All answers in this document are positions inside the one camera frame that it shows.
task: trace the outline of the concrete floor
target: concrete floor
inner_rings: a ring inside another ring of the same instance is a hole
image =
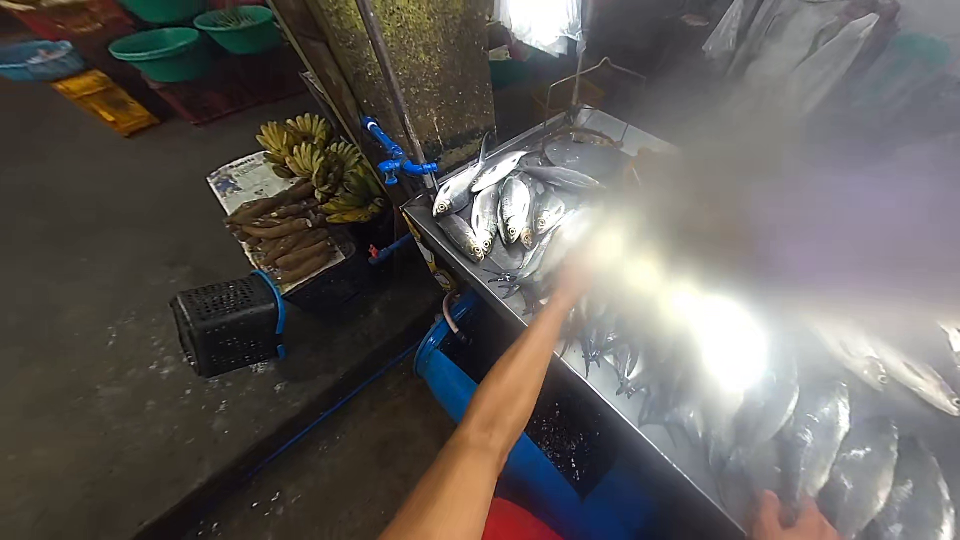
[[[454,427],[407,358],[184,538],[376,538]]]
[[[267,367],[201,380],[182,361],[167,302],[177,291],[250,271],[204,178],[256,151],[262,122],[313,110],[312,99],[304,94],[201,129],[171,121],[124,139],[48,86],[0,81],[0,95],[0,213],[8,227],[0,270],[8,289],[0,322],[4,537],[142,532],[304,411],[358,358],[387,342],[405,349],[400,331],[418,313],[432,320],[439,287],[421,272],[364,300],[345,321],[301,325],[307,343],[290,344],[301,377]],[[397,481],[397,497],[449,432],[422,384],[411,383],[391,400],[412,400],[409,412],[431,409],[435,418],[420,426],[430,442]],[[377,418],[344,424],[400,425],[392,414]],[[379,441],[363,452],[382,463],[391,453]],[[335,480],[350,478],[344,470]],[[338,512],[330,519],[341,519]],[[352,519],[373,523],[363,512],[355,508]]]

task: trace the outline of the stainless steel counter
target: stainless steel counter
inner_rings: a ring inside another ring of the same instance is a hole
[[[551,120],[546,128],[547,132],[556,129],[560,122],[560,117]],[[628,126],[599,110],[582,110],[577,119],[577,125],[602,132],[614,140],[622,139],[622,150],[630,156],[635,156],[640,148],[649,148],[661,153],[679,152],[676,147],[669,143],[646,134],[633,126]],[[536,145],[540,142],[541,137],[542,131],[540,127],[537,127],[504,144],[497,150],[496,154]],[[499,271],[502,268],[517,267],[516,262],[522,257],[522,251],[519,249],[506,251],[499,242],[496,242],[489,256],[479,264],[473,263],[460,254],[437,226],[431,215],[431,203],[425,195],[410,201],[404,206],[403,210],[420,229],[426,247],[449,263],[460,278],[477,290],[497,312],[509,320],[516,321],[518,325],[526,326],[530,322],[532,317],[523,315],[525,303],[521,296],[515,295],[506,300],[500,298],[501,291],[496,288],[498,283],[493,285],[487,283],[492,274],[485,271]],[[469,207],[461,214],[468,216],[468,212]],[[557,353],[562,347],[563,342],[558,344]],[[692,447],[684,440],[676,441],[675,444],[667,431],[660,426],[638,426],[637,418],[641,400],[628,399],[625,395],[616,395],[620,383],[612,369],[594,367],[589,371],[588,377],[579,344],[574,344],[566,353],[563,365],[576,374],[578,381],[581,381],[585,387],[598,395],[609,406],[613,414],[622,419],[624,425],[628,427],[626,432],[630,434],[629,438],[632,439],[629,444],[636,445],[637,452],[652,450],[653,452],[650,452],[650,455],[658,455],[663,460],[662,464],[666,464],[666,469],[675,474],[677,481],[688,484],[691,493],[702,497],[707,505],[716,509],[740,530],[746,529],[745,522],[750,513],[748,494],[746,492],[742,494],[725,493],[724,497],[721,498],[717,482],[701,449]],[[924,404],[903,387],[890,387],[882,395],[878,394],[877,396],[858,395],[857,400],[860,404],[867,405],[861,405],[859,413],[855,410],[854,416],[857,414],[863,415],[864,411],[869,411],[866,413],[871,415],[886,414],[903,427],[902,431],[921,434],[924,441],[940,459],[941,467],[944,469],[947,482],[951,486],[951,492],[953,492],[952,486],[960,483],[960,468],[954,466],[951,453],[952,449],[960,445],[960,419],[948,416]]]
[[[547,125],[547,131],[555,129],[560,122],[560,117],[551,120]],[[669,143],[646,134],[633,126],[628,126],[600,110],[581,111],[580,117],[577,119],[577,125],[604,133],[614,140],[622,139],[623,152],[631,156],[635,156],[641,148],[648,148],[656,152],[678,151],[676,147]],[[541,127],[534,128],[502,145],[494,154],[509,152],[538,143],[541,135]],[[466,168],[466,165],[447,176],[452,176],[463,168]],[[523,315],[525,304],[521,295],[517,294],[506,300],[500,298],[502,291],[496,288],[498,283],[487,283],[492,274],[485,271],[500,271],[503,268],[516,267],[514,263],[522,258],[522,251],[519,249],[506,251],[500,242],[496,242],[489,256],[479,264],[474,263],[457,251],[440,227],[437,226],[431,214],[431,207],[432,203],[426,195],[421,195],[418,199],[410,201],[403,207],[403,210],[420,229],[422,239],[427,247],[449,263],[458,276],[477,290],[484,300],[502,316],[516,321],[518,325],[523,327],[529,324],[533,317],[532,315]],[[558,343],[557,356],[559,356],[563,344],[563,341]],[[695,449],[683,444],[675,446],[666,430],[659,426],[639,428],[636,425],[640,400],[631,400],[625,395],[616,395],[620,383],[612,370],[594,367],[590,370],[588,378],[580,345],[576,343],[564,355],[563,363],[579,377],[585,386],[600,396],[626,425],[631,427],[632,432],[636,435],[636,444],[648,446],[647,450],[655,450],[675,469],[678,479],[685,479],[689,482],[691,487],[705,497],[709,503],[724,512],[732,522],[736,523],[738,521],[723,510],[724,506],[720,504],[720,496],[708,471],[707,464]]]

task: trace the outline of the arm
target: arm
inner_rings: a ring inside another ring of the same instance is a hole
[[[473,394],[463,422],[381,540],[483,535],[496,480],[533,414],[561,324],[580,297],[578,288],[559,287],[494,364]]]

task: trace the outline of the plastic bag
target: plastic bag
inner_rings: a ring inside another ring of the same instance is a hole
[[[799,115],[814,110],[850,69],[879,19],[876,13],[856,19],[801,62],[787,79],[788,107]]]
[[[493,20],[516,40],[554,57],[566,52],[564,37],[583,37],[580,0],[496,0]]]
[[[736,36],[743,20],[743,0],[733,0],[702,47],[707,60],[720,69],[726,69],[736,52]]]

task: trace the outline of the market stall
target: market stall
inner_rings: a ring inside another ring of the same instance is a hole
[[[577,137],[593,144],[569,144]],[[623,166],[599,170],[616,159],[610,149]],[[643,168],[631,158],[649,152],[681,151],[581,108],[572,126],[553,118],[482,154],[482,167],[472,163],[440,179],[436,200],[421,195],[403,210],[427,247],[519,326],[547,298],[570,245],[585,238],[605,246],[617,274],[600,275],[556,354],[629,427],[634,436],[625,444],[655,450],[677,482],[744,530],[756,493],[770,489],[786,512],[816,499],[844,537],[909,529],[914,538],[952,538],[960,400],[948,381],[958,369],[956,326],[930,318],[883,332],[866,316],[841,320],[764,302],[749,285],[721,287],[709,268],[692,280],[668,262],[673,246],[653,248],[629,225],[627,246],[616,247],[603,237],[616,205],[591,192],[636,193]],[[500,230],[496,213],[488,232],[478,221],[477,207],[491,204],[487,191],[451,195],[460,182],[496,186]],[[520,196],[510,191],[516,188]],[[503,222],[516,199],[524,202],[514,230]],[[594,212],[592,228],[578,223],[585,212]],[[924,488],[910,492],[920,482]]]

